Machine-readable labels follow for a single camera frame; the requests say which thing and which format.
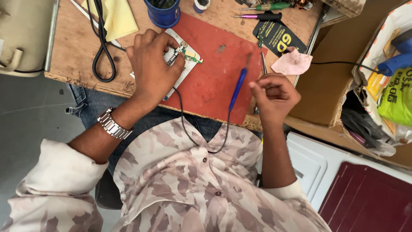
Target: metal watch strap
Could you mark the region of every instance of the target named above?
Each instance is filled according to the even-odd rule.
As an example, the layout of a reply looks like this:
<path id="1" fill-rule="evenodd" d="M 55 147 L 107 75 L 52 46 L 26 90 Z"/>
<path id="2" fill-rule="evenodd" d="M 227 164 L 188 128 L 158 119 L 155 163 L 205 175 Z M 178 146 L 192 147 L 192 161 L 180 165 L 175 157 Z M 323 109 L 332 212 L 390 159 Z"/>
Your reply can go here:
<path id="1" fill-rule="evenodd" d="M 124 140 L 133 130 L 125 130 L 119 126 L 113 119 L 110 113 L 114 110 L 114 107 L 107 108 L 103 113 L 97 117 L 97 121 L 103 126 L 103 129 L 109 133 L 109 135 Z"/>

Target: green plastic bag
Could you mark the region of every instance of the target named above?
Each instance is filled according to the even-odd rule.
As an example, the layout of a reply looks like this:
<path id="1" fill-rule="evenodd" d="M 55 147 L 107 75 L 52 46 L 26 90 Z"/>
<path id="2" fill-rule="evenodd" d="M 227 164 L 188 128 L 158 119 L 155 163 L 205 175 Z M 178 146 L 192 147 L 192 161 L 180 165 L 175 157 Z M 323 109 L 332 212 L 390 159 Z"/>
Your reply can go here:
<path id="1" fill-rule="evenodd" d="M 382 92 L 378 113 L 397 124 L 412 126 L 412 67 L 396 70 Z"/>

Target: man's right hand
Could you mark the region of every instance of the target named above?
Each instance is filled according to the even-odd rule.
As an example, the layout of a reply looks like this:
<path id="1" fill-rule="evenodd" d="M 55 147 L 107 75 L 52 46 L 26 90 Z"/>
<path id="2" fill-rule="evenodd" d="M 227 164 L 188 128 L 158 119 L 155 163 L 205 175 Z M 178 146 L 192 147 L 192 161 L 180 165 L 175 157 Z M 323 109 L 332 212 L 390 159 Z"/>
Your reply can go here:
<path id="1" fill-rule="evenodd" d="M 169 34 L 148 29 L 143 35 L 136 35 L 134 45 L 126 48 L 136 78 L 131 99 L 144 103 L 148 112 L 172 89 L 185 66 L 183 54 L 176 57 L 172 66 L 166 64 L 163 52 L 167 52 L 169 46 L 178 48 L 179 43 Z"/>
<path id="2" fill-rule="evenodd" d="M 249 87 L 259 107 L 262 126 L 280 126 L 290 110 L 300 101 L 300 94 L 280 73 L 269 73 Z"/>

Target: green screwdriver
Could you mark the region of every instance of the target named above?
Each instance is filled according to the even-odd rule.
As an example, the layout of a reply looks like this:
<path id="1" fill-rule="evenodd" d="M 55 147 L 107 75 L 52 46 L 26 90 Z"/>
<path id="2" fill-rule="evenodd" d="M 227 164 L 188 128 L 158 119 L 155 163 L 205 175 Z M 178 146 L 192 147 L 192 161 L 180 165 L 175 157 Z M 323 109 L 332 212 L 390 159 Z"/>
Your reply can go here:
<path id="1" fill-rule="evenodd" d="M 258 5 L 252 8 L 245 8 L 245 9 L 239 9 L 239 10 L 255 9 L 255 10 L 260 10 L 260 11 L 266 11 L 266 10 L 274 10 L 274 9 L 285 9 L 289 6 L 290 4 L 287 2 L 278 2 L 278 3 L 267 3 L 263 5 Z"/>

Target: shirt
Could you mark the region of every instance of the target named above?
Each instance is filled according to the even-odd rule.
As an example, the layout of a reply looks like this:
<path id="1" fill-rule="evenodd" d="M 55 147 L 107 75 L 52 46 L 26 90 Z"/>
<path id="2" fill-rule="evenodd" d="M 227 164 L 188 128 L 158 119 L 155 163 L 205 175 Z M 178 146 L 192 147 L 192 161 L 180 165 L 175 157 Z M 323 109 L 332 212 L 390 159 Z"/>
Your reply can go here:
<path id="1" fill-rule="evenodd" d="M 330 231 L 298 181 L 277 189 L 253 183 L 259 138 L 226 124 L 207 143 L 187 120 L 157 125 L 122 154 L 113 179 L 121 219 L 112 231 Z M 96 164 L 67 144 L 43 140 L 39 162 L 19 183 L 1 231 L 100 231 L 102 217 L 88 195 L 108 163 Z"/>

